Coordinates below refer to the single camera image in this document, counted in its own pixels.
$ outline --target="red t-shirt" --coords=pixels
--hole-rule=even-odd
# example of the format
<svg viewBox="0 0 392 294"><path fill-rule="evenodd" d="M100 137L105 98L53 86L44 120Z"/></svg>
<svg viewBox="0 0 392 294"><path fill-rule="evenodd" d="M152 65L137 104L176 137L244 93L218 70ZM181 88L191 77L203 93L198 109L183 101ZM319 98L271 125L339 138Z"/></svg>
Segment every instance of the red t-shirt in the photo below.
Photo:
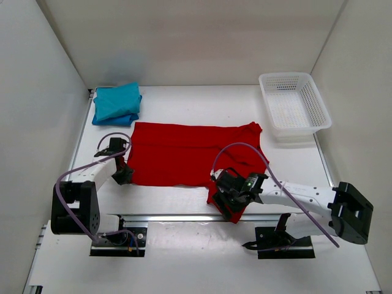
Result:
<svg viewBox="0 0 392 294"><path fill-rule="evenodd" d="M181 126L136 122L128 166L132 182L141 186L192 186L216 188L210 178L215 157L224 147L244 142L260 152L262 128L252 122L240 127ZM264 173L265 164L246 146L233 146L219 158L216 170L234 168L241 176Z"/></svg>

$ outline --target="white mesh basket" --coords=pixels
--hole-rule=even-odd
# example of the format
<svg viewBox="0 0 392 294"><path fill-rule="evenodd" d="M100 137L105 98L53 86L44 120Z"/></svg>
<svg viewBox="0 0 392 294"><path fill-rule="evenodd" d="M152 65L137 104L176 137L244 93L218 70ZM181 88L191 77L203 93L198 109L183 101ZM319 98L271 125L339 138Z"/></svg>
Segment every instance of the white mesh basket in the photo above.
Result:
<svg viewBox="0 0 392 294"><path fill-rule="evenodd" d="M331 118L308 73L266 73L258 81L275 137L306 137L331 126Z"/></svg>

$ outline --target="white table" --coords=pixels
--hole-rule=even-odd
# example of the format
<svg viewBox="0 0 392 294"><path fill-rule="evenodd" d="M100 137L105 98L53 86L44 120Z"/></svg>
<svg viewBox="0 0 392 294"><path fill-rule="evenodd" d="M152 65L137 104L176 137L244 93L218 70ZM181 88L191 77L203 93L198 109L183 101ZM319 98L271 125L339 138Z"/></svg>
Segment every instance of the white table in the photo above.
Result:
<svg viewBox="0 0 392 294"><path fill-rule="evenodd" d="M261 125L261 147L278 178L328 186L314 141L282 146L274 141L258 86L141 87L140 120L205 126ZM87 164L99 139L133 128L92 126L88 113L74 166ZM206 204L205 188L118 186L99 190L101 213L141 215L218 214ZM297 209L251 204L246 214L277 214ZM149 222L144 258L90 257L85 236L56 236L47 230L29 280L42 293L365 293L380 290L364 246L343 240L336 249L313 237L316 258L257 260L239 245L255 238L255 224L240 222Z"/></svg>
<svg viewBox="0 0 392 294"><path fill-rule="evenodd" d="M329 186L314 140L294 148L275 143L259 86L141 87L140 92L143 100L139 121L204 126L241 126L255 121L263 129L260 146L278 178L293 183ZM93 126L94 109L92 103L75 167L91 162L98 141L105 134L126 132L131 135L134 129L134 124L131 129ZM214 206L206 204L207 194L205 188L118 186L110 179L99 190L99 204L103 213L114 214L219 214ZM298 210L253 203L246 213L289 211Z"/></svg>

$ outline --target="white backdrop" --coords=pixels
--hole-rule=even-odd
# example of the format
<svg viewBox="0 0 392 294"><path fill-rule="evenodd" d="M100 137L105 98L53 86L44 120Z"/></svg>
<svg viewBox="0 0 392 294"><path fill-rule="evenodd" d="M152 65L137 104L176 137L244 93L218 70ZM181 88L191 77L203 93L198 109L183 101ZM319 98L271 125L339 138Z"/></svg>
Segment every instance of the white backdrop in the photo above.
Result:
<svg viewBox="0 0 392 294"><path fill-rule="evenodd" d="M14 294L23 291L88 92L35 1L0 4L0 40L0 292Z"/></svg>
<svg viewBox="0 0 392 294"><path fill-rule="evenodd" d="M38 0L89 88L310 72L343 0Z"/></svg>
<svg viewBox="0 0 392 294"><path fill-rule="evenodd" d="M332 127L320 142L338 181L374 205L367 252L383 293L392 293L392 2L349 1L313 78Z"/></svg>

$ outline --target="folded blue towel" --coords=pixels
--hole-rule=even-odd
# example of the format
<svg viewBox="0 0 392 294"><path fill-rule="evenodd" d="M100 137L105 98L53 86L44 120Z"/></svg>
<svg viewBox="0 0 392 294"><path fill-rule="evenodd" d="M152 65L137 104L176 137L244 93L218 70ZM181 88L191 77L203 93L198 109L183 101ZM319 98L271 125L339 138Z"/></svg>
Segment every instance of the folded blue towel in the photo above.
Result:
<svg viewBox="0 0 392 294"><path fill-rule="evenodd" d="M97 88L97 121L108 118L139 113L141 96L138 83L131 83L117 88Z"/></svg>
<svg viewBox="0 0 392 294"><path fill-rule="evenodd" d="M120 127L130 127L133 121L139 119L139 116L136 113L132 113L131 115L123 115L118 118L108 118L103 121L98 121L97 116L94 115L92 119L92 124L95 126L120 126Z"/></svg>

